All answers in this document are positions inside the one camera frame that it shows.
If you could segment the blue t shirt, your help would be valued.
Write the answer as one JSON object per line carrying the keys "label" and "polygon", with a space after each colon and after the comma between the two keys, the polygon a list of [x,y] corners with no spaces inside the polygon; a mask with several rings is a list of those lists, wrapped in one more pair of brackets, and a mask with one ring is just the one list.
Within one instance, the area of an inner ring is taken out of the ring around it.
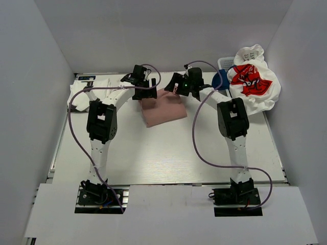
{"label": "blue t shirt", "polygon": [[229,80],[227,78],[227,72],[224,69],[220,69],[212,79],[212,87],[218,88],[219,91],[229,89]]}

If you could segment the pink t shirt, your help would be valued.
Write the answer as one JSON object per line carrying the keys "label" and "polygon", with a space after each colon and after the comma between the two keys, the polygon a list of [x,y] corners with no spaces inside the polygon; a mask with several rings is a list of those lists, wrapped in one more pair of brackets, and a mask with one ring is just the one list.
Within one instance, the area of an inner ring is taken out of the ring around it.
{"label": "pink t shirt", "polygon": [[180,95],[164,89],[157,91],[156,99],[142,99],[140,106],[147,128],[188,116]]}

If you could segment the white red print t shirt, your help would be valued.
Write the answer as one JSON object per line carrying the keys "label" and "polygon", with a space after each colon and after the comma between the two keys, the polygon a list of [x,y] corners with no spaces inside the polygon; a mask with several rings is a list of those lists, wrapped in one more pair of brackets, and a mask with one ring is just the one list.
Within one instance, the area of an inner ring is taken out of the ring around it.
{"label": "white red print t shirt", "polygon": [[281,84],[265,66],[235,65],[228,70],[227,78],[231,96],[243,100],[248,115],[271,110],[279,99]]}

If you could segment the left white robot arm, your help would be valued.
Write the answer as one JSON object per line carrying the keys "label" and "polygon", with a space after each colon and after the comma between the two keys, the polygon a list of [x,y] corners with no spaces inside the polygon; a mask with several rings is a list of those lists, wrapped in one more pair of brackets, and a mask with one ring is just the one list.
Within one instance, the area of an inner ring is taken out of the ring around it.
{"label": "left white robot arm", "polygon": [[133,72],[120,80],[118,89],[113,89],[109,97],[100,100],[90,90],[89,111],[86,130],[91,144],[90,170],[87,180],[92,184],[107,182],[106,164],[108,149],[118,130],[117,112],[129,100],[157,98],[156,79],[149,79],[150,69],[145,65],[135,65]]}

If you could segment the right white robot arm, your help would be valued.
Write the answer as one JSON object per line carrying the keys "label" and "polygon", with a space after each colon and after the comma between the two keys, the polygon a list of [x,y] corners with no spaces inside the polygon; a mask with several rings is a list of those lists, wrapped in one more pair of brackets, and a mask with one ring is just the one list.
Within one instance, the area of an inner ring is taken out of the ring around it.
{"label": "right white robot arm", "polygon": [[[249,120],[241,98],[232,99],[219,92],[224,85],[223,76],[217,72],[220,82],[206,84],[202,70],[198,67],[186,68],[184,74],[173,73],[165,91],[176,92],[178,95],[197,99],[200,105],[195,113],[192,124],[192,141],[196,154],[206,164],[222,169],[230,169],[231,199],[241,204],[249,198],[249,191],[254,189],[254,183],[249,171],[246,153],[246,135],[249,129]],[[217,112],[218,128],[224,137],[230,158],[230,165],[217,165],[206,161],[197,149],[195,142],[195,124],[203,104],[207,104]]]}

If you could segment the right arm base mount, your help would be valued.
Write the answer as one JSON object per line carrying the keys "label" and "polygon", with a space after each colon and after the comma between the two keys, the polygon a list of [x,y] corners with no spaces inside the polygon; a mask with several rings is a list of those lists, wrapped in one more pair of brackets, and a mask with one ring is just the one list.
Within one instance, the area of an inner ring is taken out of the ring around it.
{"label": "right arm base mount", "polygon": [[253,179],[236,183],[231,181],[229,188],[215,188],[208,194],[214,201],[215,217],[262,216],[259,191]]}

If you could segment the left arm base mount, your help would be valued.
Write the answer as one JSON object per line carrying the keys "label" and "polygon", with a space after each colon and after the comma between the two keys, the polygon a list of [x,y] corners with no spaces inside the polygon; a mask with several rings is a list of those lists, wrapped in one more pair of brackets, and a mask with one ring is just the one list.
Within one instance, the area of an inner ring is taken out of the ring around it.
{"label": "left arm base mount", "polygon": [[76,214],[123,214],[128,203],[129,190],[114,188],[114,192],[104,184],[81,181],[77,194]]}

